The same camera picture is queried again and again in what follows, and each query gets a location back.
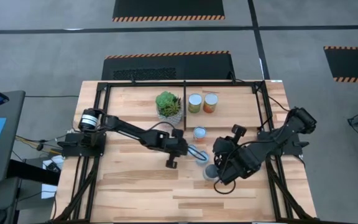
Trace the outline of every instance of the gray floor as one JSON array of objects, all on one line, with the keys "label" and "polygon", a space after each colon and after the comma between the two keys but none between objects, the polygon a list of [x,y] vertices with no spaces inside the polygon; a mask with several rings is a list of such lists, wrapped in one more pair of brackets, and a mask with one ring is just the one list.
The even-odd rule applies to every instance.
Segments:
[{"label": "gray floor", "polygon": [[[261,26],[358,25],[358,1],[254,0]],[[0,0],[0,29],[249,26],[247,1],[224,0],[225,21],[112,23],[114,0]],[[358,30],[262,31],[271,79],[283,80],[291,106],[305,107],[317,130],[301,138],[318,216],[358,223],[358,135],[346,118],[358,113],[358,84],[333,82],[323,47],[358,47]],[[112,54],[230,50],[237,77],[261,79],[252,31],[120,34],[0,34],[0,90],[75,95],[99,80]],[[18,134],[52,138],[71,127],[75,98],[26,99]],[[23,158],[38,152],[20,143]],[[50,207],[27,210],[20,223],[43,222]]]}]

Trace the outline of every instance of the succulent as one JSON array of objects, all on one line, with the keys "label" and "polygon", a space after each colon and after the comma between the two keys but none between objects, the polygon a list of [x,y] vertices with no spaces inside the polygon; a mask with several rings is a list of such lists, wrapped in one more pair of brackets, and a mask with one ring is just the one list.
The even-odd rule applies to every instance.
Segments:
[{"label": "succulent", "polygon": [[160,114],[166,117],[176,115],[181,107],[180,98],[167,91],[156,97],[155,102]]}]

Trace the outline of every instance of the plant pot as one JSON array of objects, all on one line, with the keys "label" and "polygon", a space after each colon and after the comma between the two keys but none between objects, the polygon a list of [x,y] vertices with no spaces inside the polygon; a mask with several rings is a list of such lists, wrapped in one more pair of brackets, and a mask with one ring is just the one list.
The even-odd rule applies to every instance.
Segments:
[{"label": "plant pot", "polygon": [[179,112],[176,115],[169,116],[169,117],[161,115],[160,111],[158,110],[157,107],[156,107],[156,109],[157,109],[157,114],[158,114],[159,120],[169,122],[174,126],[180,123],[181,117],[183,116],[183,104],[182,103],[181,103]]}]

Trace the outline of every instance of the wooden tabletop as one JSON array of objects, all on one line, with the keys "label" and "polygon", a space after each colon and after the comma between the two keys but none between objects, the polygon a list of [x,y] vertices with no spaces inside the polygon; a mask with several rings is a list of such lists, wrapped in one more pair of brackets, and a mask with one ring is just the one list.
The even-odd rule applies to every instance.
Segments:
[{"label": "wooden tabletop", "polygon": [[[75,111],[74,125],[77,126],[86,108],[92,108],[98,82],[83,82]],[[288,108],[282,82],[267,81],[269,95]],[[118,116],[131,124],[147,129],[157,123],[155,97],[163,91],[183,96],[182,87],[114,87],[111,90],[108,114]],[[212,146],[219,136],[232,136],[234,124],[245,126],[248,131],[239,142],[256,139],[256,127],[260,126],[255,95],[251,87],[191,87],[186,94],[213,92],[218,95],[216,111],[191,114],[187,126],[203,125],[207,137],[197,143],[193,140],[193,128],[187,128],[185,139],[206,151],[212,158]],[[262,95],[260,106],[264,111]],[[270,101],[275,127],[280,127],[286,112]],[[156,127],[170,132],[164,125]],[[183,128],[183,120],[177,126]],[[267,173],[264,164],[260,171],[246,180],[238,178],[237,187],[229,195],[214,191],[213,183],[204,180],[203,167],[189,156],[176,159],[177,169],[165,167],[168,154],[146,149],[137,141],[118,133],[108,133],[104,156],[101,158],[93,202],[91,222],[251,222],[273,221],[274,212],[270,197]],[[307,213],[315,216],[313,201],[303,164],[293,156],[283,156],[283,167],[287,185],[298,203]],[[77,157],[65,160],[58,185],[57,214],[61,213],[71,199]],[[221,191],[231,185],[218,185]],[[282,216],[285,216],[283,199],[278,198]],[[80,217],[85,215],[87,192],[81,205]]]}]

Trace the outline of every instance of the potted plant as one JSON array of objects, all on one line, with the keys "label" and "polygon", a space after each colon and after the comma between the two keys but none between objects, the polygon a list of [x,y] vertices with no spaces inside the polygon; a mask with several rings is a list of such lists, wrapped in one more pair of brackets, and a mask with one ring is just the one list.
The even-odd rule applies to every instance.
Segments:
[{"label": "potted plant", "polygon": [[155,98],[158,118],[162,121],[177,125],[183,114],[181,100],[170,92],[163,92]]}]

